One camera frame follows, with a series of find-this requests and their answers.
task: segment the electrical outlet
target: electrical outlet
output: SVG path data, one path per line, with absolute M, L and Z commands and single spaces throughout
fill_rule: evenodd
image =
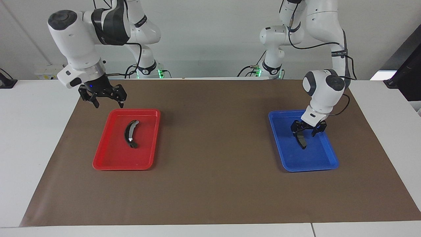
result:
M 35 75 L 40 80 L 56 80 L 57 74 L 63 69 L 63 65 L 49 65 L 38 69 Z

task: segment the white wall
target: white wall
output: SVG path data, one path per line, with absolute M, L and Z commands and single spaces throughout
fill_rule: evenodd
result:
M 101 0 L 96 1 L 98 6 L 105 6 Z M 62 9 L 93 8 L 90 0 L 1 2 L 54 64 L 66 60 L 49 35 L 50 14 Z M 233 76 L 242 67 L 256 63 L 264 51 L 258 35 L 263 27 L 280 24 L 280 3 L 281 0 L 142 0 L 148 18 L 163 34 L 161 42 L 151 48 L 156 59 L 175 77 Z M 421 23 L 420 0 L 339 0 L 339 4 L 340 23 L 347 33 L 349 54 L 356 60 L 360 79 L 370 79 Z M 10 58 L 0 57 L 0 66 L 20 79 L 29 78 L 34 64 L 46 64 L 46 60 L 26 43 L 28 39 L 18 40 L 19 33 L 0 13 L 0 53 L 12 53 Z M 307 37 L 300 46 L 316 43 L 319 42 Z M 108 72 L 124 72 L 135 61 L 123 47 L 97 46 L 97 49 L 108 62 Z M 308 70 L 331 67 L 327 46 L 307 51 L 284 49 L 287 78 L 302 78 Z

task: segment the green light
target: green light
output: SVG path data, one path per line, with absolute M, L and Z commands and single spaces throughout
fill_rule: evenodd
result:
M 283 79 L 284 78 L 284 76 L 285 76 L 285 70 L 281 70 L 281 73 L 279 73 L 279 79 Z
M 158 75 L 159 75 L 159 78 L 160 79 L 162 79 L 162 78 L 164 78 L 165 76 L 164 76 L 164 72 L 161 70 L 161 69 L 158 69 Z

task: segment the table surface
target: table surface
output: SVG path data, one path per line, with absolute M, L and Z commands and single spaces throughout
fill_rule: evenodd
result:
M 238 78 L 201 78 L 201 80 Z M 350 89 L 403 183 L 421 207 L 421 118 L 399 90 L 379 81 Z M 66 226 L 17 228 L 79 99 L 59 81 L 19 81 L 0 90 L 0 236 L 419 236 L 421 221 L 212 226 Z

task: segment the plastic tray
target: plastic tray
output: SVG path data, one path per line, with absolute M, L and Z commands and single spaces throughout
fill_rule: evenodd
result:
M 139 120 L 133 139 L 138 148 L 131 148 L 124 138 L 127 125 Z M 93 160 L 97 170 L 147 170 L 154 161 L 160 112 L 156 109 L 116 109 L 107 119 Z
M 304 131 L 307 148 L 303 150 L 291 132 L 294 120 L 300 120 L 304 110 L 273 111 L 270 124 L 281 156 L 282 165 L 290 172 L 333 170 L 339 167 L 338 158 L 325 132 L 311 136 Z

